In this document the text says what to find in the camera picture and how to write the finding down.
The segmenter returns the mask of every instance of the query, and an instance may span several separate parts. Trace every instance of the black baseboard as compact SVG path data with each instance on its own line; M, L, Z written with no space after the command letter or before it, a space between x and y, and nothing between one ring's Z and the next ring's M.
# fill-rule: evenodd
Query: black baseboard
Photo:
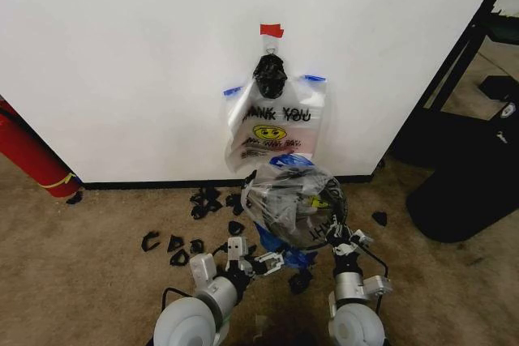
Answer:
M341 183L370 182L373 175L336 176ZM157 190L161 188L200 188L201 186L241 186L243 180L193 180L184 182L84 182L85 190Z

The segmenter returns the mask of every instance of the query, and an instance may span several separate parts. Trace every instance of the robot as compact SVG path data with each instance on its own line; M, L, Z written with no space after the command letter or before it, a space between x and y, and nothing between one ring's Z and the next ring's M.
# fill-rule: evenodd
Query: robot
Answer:
M371 238L361 230L352 232L336 220L326 236L332 247L335 288L329 294L328 332L336 346L385 346L384 326L379 316L365 305L392 291L385 264L374 256L368 245ZM358 266L360 254L370 255L384 265L383 276L363 279ZM155 346L218 346L229 333L233 308L244 298L252 280L271 275L283 268L280 253L258 257L248 255L245 237L227 241L228 261L225 271L217 272L211 254L198 254L190 261L195 280L193 297L183 297L169 304L161 313L153 333Z

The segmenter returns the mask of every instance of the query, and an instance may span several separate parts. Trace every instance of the red fire extinguisher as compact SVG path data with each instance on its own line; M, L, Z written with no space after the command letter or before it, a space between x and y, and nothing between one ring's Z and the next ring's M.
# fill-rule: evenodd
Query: red fire extinguisher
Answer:
M0 152L57 198L74 194L80 186L75 175L30 134L17 112L0 100Z

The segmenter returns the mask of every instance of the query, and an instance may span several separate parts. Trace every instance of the red tape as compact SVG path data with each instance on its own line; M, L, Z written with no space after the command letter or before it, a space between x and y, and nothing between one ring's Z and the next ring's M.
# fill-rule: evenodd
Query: red tape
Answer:
M283 30L280 24L261 24L259 26L259 34L266 36L274 36L276 38L281 38L283 36Z

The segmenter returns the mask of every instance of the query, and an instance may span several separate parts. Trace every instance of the smiley face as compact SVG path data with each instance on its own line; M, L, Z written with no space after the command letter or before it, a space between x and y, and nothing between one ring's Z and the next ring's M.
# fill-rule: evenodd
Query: smiley face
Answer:
M286 131L276 126L258 125L252 131L256 137L265 141L277 141L286 137Z

